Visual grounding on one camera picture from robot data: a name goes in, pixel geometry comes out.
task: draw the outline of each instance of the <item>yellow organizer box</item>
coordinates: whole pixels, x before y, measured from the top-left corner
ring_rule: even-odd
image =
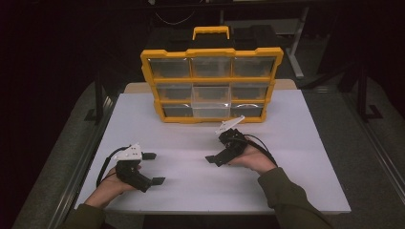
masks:
[[[266,120],[282,49],[195,48],[190,44],[194,39],[203,39],[198,38],[199,33],[225,33],[230,40],[228,27],[198,27],[186,50],[154,48],[140,55],[143,75],[152,89],[161,121],[212,122],[241,115],[245,116],[244,122]]]

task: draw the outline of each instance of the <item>wire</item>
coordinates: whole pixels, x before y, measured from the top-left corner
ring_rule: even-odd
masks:
[[[100,185],[100,183],[106,178],[105,177],[104,179],[102,179],[102,176],[104,175],[104,172],[107,169],[108,164],[110,163],[111,157],[113,157],[113,155],[115,155],[117,152],[126,150],[128,148],[129,148],[129,146],[118,148],[118,149],[114,150],[107,158],[105,158],[104,164],[102,165],[100,173],[98,174],[98,178],[96,181],[96,187],[98,187],[98,185]]]
[[[158,15],[157,12],[155,12],[155,15],[158,17],[158,19],[159,19],[160,21],[166,23],[167,25],[176,26],[176,25],[179,25],[180,23],[183,23],[183,22],[187,21],[188,19],[190,19],[190,18],[194,15],[194,13],[195,13],[195,11],[192,11],[192,12],[190,13],[190,15],[188,15],[186,18],[184,18],[184,19],[182,19],[181,21],[178,21],[178,22],[168,22],[168,21],[164,20],[163,18],[161,18],[161,17]]]
[[[229,137],[227,139],[229,139],[229,140],[237,140],[237,141],[241,141],[241,142],[244,142],[244,143],[249,143],[247,140],[242,140],[242,139],[239,139],[239,138],[236,138],[236,137]]]
[[[265,145],[265,143],[261,139],[259,139],[259,137],[255,136],[255,135],[244,135],[244,136],[251,136],[251,137],[255,138],[256,140],[260,141],[260,143],[262,143],[262,145],[265,147],[266,151],[269,152],[267,146]]]
[[[115,175],[115,174],[116,174],[116,173],[112,173],[112,174],[110,174],[110,175],[107,175],[104,179],[101,180],[101,182],[104,181],[106,178],[108,178],[108,177],[110,177],[110,176],[112,176],[112,175]]]

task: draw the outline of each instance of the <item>hand-mounted controller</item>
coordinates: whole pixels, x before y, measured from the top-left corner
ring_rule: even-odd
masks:
[[[117,177],[125,183],[130,184],[134,188],[141,190],[145,193],[152,185],[161,185],[164,182],[164,177],[153,177],[149,179],[142,175],[139,170],[138,166],[142,160],[150,160],[155,159],[156,154],[154,153],[143,153],[140,150],[140,146],[138,144],[129,146],[129,147],[122,147],[115,150],[109,157],[105,159],[104,165],[100,171],[98,176],[96,186],[98,186],[101,182],[101,178],[110,162],[110,159],[113,155],[115,160],[118,160],[116,166]]]
[[[231,161],[236,156],[241,155],[244,152],[247,144],[249,144],[257,148],[264,155],[266,155],[277,166],[274,157],[272,156],[272,154],[267,149],[266,145],[263,144],[262,141],[261,142],[264,145],[265,149],[262,146],[258,145],[256,142],[246,139],[246,136],[252,136],[258,139],[256,136],[244,135],[241,132],[239,132],[238,129],[231,129],[231,127],[238,124],[244,118],[245,118],[244,116],[241,116],[239,118],[223,122],[220,129],[216,133],[220,134],[219,140],[225,146],[225,149],[215,156],[206,156],[205,157],[206,160],[208,160],[209,163],[215,163],[218,167],[220,167],[223,164],[226,164],[229,161]]]

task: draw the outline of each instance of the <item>person's left hand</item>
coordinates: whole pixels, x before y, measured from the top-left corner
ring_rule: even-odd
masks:
[[[122,182],[116,173],[116,168],[111,169],[93,193],[84,201],[85,204],[103,209],[111,200],[124,192],[136,190],[133,186]]]

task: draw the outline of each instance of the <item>hand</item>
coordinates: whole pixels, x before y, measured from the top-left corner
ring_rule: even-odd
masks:
[[[249,144],[247,144],[240,156],[233,158],[228,164],[245,166],[248,169],[256,171],[259,175],[277,168],[267,156]]]
[[[133,186],[122,182],[116,174],[116,168],[111,169],[93,193],[84,201],[85,204],[103,209],[122,193],[136,190]]]

